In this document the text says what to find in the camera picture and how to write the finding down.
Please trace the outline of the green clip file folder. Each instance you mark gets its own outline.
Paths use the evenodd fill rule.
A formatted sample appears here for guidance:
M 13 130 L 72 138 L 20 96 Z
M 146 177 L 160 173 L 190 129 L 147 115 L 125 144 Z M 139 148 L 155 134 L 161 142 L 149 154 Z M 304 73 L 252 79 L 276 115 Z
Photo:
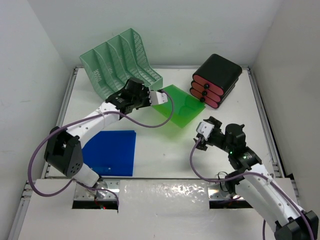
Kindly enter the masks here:
M 165 87 L 164 91 L 171 96 L 174 103 L 174 111 L 170 121 L 180 128 L 188 125 L 205 109 L 204 103 L 173 84 Z

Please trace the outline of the blue file folder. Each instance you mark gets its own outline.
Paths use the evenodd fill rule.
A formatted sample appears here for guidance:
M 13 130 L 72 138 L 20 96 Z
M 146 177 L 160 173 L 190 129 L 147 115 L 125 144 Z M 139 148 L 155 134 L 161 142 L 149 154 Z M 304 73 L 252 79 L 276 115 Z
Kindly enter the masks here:
M 136 135 L 133 130 L 100 131 L 83 147 L 83 162 L 101 176 L 131 177 Z

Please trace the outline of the pink drawer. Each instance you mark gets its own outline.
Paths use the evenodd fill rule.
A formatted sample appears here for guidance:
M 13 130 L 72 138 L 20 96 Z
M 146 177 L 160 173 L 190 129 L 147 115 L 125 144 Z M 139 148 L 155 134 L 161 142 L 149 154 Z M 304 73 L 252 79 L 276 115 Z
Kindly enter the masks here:
M 218 96 L 222 96 L 224 94 L 224 90 L 221 87 L 213 84 L 207 79 L 199 75 L 194 75 L 192 78 L 193 78 L 193 82 L 191 83 L 191 86 L 198 92 L 209 90 Z
M 202 97 L 208 97 L 217 103 L 221 102 L 222 100 L 222 98 L 219 95 L 217 95 L 216 93 L 212 92 L 209 89 L 205 89 L 202 85 L 200 85 L 195 81 L 191 82 L 191 87 L 192 89 L 199 92 Z
M 190 88 L 189 92 L 191 93 L 192 96 L 196 97 L 197 99 L 199 99 L 199 101 L 201 103 L 205 103 L 208 106 L 217 109 L 220 106 L 220 97 L 218 95 L 216 95 L 215 93 L 211 92 L 211 91 L 207 91 L 207 95 L 203 95 L 202 92 L 197 91 L 194 88 Z

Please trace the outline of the pink bottom drawer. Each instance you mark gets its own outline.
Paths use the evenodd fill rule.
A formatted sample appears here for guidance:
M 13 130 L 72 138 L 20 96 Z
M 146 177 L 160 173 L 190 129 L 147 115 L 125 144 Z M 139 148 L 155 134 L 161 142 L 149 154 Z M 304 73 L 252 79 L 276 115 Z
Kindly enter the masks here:
M 189 92 L 191 93 L 192 96 L 196 97 L 197 99 L 199 99 L 199 101 L 201 103 L 205 103 L 208 106 L 217 109 L 220 106 L 220 97 L 218 95 L 216 95 L 215 93 L 211 92 L 211 91 L 207 91 L 207 95 L 203 95 L 202 92 L 197 91 L 194 88 L 190 88 Z

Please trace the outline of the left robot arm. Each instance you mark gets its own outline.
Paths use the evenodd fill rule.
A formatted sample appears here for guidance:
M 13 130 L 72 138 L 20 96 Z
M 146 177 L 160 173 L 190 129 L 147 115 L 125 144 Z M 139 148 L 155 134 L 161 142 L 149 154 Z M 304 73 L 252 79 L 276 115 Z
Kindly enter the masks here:
M 53 135 L 47 142 L 44 159 L 68 178 L 90 188 L 100 179 L 98 173 L 84 163 L 83 147 L 105 127 L 119 121 L 134 109 L 150 106 L 150 89 L 138 78 L 131 77 L 122 89 L 110 95 L 87 118 Z

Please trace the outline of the pink top drawer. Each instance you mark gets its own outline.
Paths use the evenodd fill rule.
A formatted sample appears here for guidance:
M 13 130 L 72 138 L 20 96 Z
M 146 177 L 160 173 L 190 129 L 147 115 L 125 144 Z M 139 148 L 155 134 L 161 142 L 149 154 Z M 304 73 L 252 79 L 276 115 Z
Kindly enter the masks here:
M 194 75 L 192 78 L 193 78 L 193 82 L 191 83 L 191 86 L 198 92 L 209 90 L 218 96 L 222 96 L 224 94 L 224 90 L 221 87 L 213 84 L 207 79 L 199 75 Z

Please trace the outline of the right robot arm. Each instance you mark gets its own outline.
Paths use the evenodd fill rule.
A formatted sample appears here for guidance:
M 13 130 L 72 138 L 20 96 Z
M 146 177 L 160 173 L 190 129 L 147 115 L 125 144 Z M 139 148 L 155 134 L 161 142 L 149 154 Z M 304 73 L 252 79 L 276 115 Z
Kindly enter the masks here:
M 228 154 L 234 171 L 223 179 L 231 195 L 239 195 L 254 208 L 271 228 L 277 240 L 316 240 L 319 218 L 312 210 L 305 211 L 296 204 L 276 183 L 260 157 L 247 146 L 244 125 L 222 123 L 209 117 L 199 123 L 194 138 L 195 148 L 207 150 L 214 146 Z

